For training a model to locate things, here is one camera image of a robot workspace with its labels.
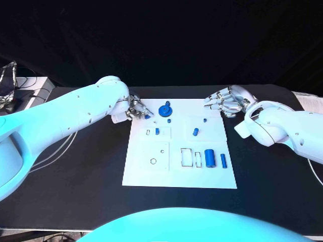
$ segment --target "black table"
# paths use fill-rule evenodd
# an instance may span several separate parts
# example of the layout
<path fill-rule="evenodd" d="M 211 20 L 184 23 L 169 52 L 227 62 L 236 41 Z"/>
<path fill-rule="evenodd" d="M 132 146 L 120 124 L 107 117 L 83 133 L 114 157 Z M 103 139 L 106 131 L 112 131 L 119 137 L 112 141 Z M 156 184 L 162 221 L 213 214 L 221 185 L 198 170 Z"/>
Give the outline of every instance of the black table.
<path fill-rule="evenodd" d="M 205 98 L 224 87 L 130 90 L 142 98 Z M 246 88 L 260 100 L 303 110 L 288 89 L 275 85 Z M 50 99 L 71 90 L 55 88 Z M 243 113 L 234 119 L 224 118 L 237 190 L 122 186 L 132 122 L 113 124 L 107 117 L 78 132 L 63 158 L 28 176 L 0 202 L 0 228 L 93 230 L 148 209 L 195 207 L 247 215 L 305 235 L 323 235 L 323 187 L 308 161 L 283 144 L 266 147 L 253 137 L 243 139 L 234 130 L 243 119 Z"/>

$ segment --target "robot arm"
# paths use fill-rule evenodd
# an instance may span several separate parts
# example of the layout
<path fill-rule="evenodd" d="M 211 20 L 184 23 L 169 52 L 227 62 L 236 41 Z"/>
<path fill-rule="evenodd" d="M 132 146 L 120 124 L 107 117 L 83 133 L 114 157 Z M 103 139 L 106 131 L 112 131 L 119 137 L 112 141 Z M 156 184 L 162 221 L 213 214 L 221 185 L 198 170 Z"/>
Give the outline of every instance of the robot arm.
<path fill-rule="evenodd" d="M 0 116 L 0 200 L 19 187 L 45 148 L 109 114 L 114 123 L 153 116 L 113 76 L 45 104 Z"/>
<path fill-rule="evenodd" d="M 295 111 L 279 102 L 259 101 L 238 85 L 220 90 L 207 99 L 207 109 L 224 111 L 227 117 L 246 113 L 246 120 L 236 126 L 243 138 L 250 135 L 266 146 L 286 144 L 298 155 L 323 164 L 323 114 Z"/>

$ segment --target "white paper sheet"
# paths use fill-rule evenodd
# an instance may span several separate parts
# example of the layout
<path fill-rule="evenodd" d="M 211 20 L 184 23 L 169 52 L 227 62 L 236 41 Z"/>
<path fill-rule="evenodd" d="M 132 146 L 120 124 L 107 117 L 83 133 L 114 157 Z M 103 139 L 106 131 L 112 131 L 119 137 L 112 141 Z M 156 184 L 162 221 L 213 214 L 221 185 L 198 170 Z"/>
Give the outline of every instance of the white paper sheet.
<path fill-rule="evenodd" d="M 142 101 L 155 113 L 155 117 L 133 120 L 123 185 L 237 189 L 220 112 L 204 109 L 204 99 L 143 99 Z M 171 101 L 174 109 L 171 117 L 162 117 L 158 113 L 166 101 Z M 198 136 L 194 136 L 195 128 L 200 129 Z M 182 166 L 182 148 L 192 149 L 191 167 Z M 215 168 L 208 168 L 205 165 L 207 149 L 215 151 Z M 202 167 L 197 166 L 197 152 L 201 152 Z M 221 154 L 225 154 L 228 168 L 223 168 Z"/>

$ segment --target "white cable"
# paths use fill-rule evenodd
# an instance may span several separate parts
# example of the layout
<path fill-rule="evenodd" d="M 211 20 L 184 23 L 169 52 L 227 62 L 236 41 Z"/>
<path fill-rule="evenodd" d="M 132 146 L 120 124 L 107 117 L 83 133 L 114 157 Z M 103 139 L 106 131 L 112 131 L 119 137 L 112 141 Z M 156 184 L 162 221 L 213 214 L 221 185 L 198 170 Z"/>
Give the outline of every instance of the white cable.
<path fill-rule="evenodd" d="M 50 158 L 58 153 L 58 151 L 63 149 L 63 147 L 64 147 L 65 144 L 68 143 L 71 137 L 73 137 L 73 134 L 68 136 L 68 138 L 67 138 L 64 144 L 60 146 L 60 148 L 58 148 L 57 151 L 51 154 L 51 156 L 50 156 L 47 159 L 44 159 L 42 161 L 39 161 L 37 164 L 34 164 L 32 167 L 35 167 L 37 165 L 39 165 L 41 163 L 44 163 L 44 162 L 45 162 L 45 161 L 47 161 L 47 160 L 48 160 L 48 159 L 50 159 Z"/>
<path fill-rule="evenodd" d="M 312 169 L 312 171 L 313 171 L 313 174 L 315 174 L 315 176 L 316 176 L 316 178 L 318 178 L 321 184 L 323 185 L 323 182 L 321 181 L 321 179 L 319 179 L 319 177 L 318 177 L 318 175 L 316 175 L 316 172 L 315 172 L 313 166 L 312 166 L 312 164 L 311 164 L 311 160 L 309 160 L 309 166 L 311 166 L 311 169 Z"/>
<path fill-rule="evenodd" d="M 51 164 L 52 164 L 52 163 L 61 158 L 61 156 L 63 156 L 64 153 L 67 152 L 68 148 L 71 147 L 73 141 L 74 141 L 74 139 L 76 139 L 76 137 L 77 137 L 77 133 L 78 133 L 78 131 L 76 132 L 76 134 L 74 134 L 74 138 L 73 138 L 73 140 L 71 140 L 71 142 L 70 142 L 70 145 L 68 145 L 67 149 L 64 150 L 64 152 L 61 153 L 60 157 L 58 157 L 51 163 L 48 163 L 48 164 L 44 165 L 42 167 L 39 167 L 39 168 L 37 168 L 35 170 L 32 170 L 29 173 L 35 172 L 37 170 L 39 170 L 39 169 L 42 169 L 44 167 L 47 167 L 48 165 L 51 165 Z"/>

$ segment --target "black curtain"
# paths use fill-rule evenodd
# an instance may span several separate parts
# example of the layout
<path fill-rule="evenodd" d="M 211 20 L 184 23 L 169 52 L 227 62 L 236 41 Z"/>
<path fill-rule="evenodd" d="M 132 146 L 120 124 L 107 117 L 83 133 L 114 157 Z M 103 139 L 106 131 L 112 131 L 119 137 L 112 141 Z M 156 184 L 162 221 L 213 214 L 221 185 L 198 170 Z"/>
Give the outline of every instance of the black curtain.
<path fill-rule="evenodd" d="M 0 67 L 16 60 L 63 86 L 116 75 L 129 86 L 276 83 L 323 95 L 321 49 L 323 1 L 0 4 Z M 306 64 L 311 82 L 295 75 Z"/>

